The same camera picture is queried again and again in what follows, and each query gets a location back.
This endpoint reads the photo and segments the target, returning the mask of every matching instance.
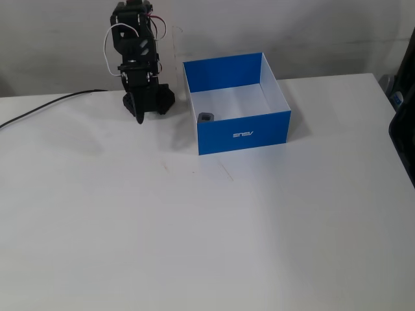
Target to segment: blue box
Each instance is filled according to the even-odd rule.
[[[184,63],[199,154],[287,142],[291,109],[263,53]]]

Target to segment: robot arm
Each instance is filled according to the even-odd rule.
[[[123,56],[118,67],[127,94],[124,106],[142,124],[144,114],[157,111],[164,115],[175,102],[174,93],[168,84],[159,84],[159,55],[156,40],[151,30],[148,1],[131,0],[120,2],[111,16],[112,37],[115,50]]]

